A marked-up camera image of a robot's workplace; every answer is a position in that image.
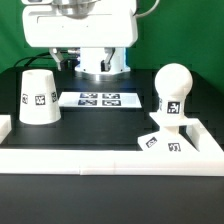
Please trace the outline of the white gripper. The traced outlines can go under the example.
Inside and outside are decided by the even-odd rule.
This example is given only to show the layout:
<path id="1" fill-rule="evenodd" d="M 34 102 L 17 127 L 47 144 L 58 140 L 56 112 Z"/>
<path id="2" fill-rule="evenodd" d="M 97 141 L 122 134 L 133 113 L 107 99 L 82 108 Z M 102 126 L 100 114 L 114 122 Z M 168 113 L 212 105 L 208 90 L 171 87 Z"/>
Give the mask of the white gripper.
<path id="1" fill-rule="evenodd" d="M 26 41 L 32 47 L 50 48 L 58 70 L 63 61 L 58 48 L 130 47 L 138 38 L 136 0 L 21 1 Z M 101 71 L 109 72 L 115 49 L 104 52 Z"/>

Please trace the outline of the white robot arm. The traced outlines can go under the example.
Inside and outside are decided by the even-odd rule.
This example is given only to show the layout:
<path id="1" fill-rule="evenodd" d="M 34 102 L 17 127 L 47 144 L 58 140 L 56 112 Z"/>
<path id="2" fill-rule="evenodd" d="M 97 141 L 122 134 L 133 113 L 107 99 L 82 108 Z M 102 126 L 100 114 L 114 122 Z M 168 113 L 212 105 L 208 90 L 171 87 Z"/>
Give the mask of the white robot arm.
<path id="1" fill-rule="evenodd" d="M 61 51 L 77 49 L 76 74 L 98 80 L 126 73 L 125 51 L 138 38 L 137 0 L 21 0 L 32 47 L 47 48 L 58 67 Z"/>

